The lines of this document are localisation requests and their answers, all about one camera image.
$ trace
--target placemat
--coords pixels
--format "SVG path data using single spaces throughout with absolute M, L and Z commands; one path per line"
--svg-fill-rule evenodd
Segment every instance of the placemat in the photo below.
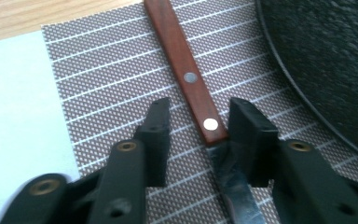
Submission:
M 315 120 L 269 61 L 250 0 L 172 0 L 220 115 L 230 97 L 254 103 L 280 138 L 315 145 L 341 175 L 358 181 L 358 156 Z M 81 175 L 105 165 L 131 138 L 149 104 L 171 97 L 168 186 L 147 189 L 148 223 L 228 223 L 211 164 L 143 4 L 43 26 Z M 268 223 L 279 222 L 270 189 L 253 189 Z

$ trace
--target speckled black surface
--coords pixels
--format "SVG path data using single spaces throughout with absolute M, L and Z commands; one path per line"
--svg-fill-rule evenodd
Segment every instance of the speckled black surface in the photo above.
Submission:
M 283 72 L 319 119 L 358 150 L 358 1 L 256 2 Z

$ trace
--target knife blade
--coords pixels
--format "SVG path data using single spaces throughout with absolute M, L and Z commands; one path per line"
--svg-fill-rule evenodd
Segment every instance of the knife blade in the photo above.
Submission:
M 226 208 L 234 223 L 265 223 L 230 149 L 228 132 L 186 42 L 169 0 L 145 0 L 145 9 L 155 29 L 172 72 L 200 133 Z

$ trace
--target metal blade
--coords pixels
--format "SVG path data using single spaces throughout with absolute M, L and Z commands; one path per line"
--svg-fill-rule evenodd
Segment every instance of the metal blade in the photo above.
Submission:
M 246 176 L 230 150 L 230 143 L 208 147 L 207 153 L 233 223 L 266 223 L 255 203 Z

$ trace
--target knife handle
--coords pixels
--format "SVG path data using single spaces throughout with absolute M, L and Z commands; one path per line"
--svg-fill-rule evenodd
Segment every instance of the knife handle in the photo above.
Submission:
M 206 146 L 228 138 L 169 0 L 145 0 L 145 9 L 155 28 L 182 94 Z

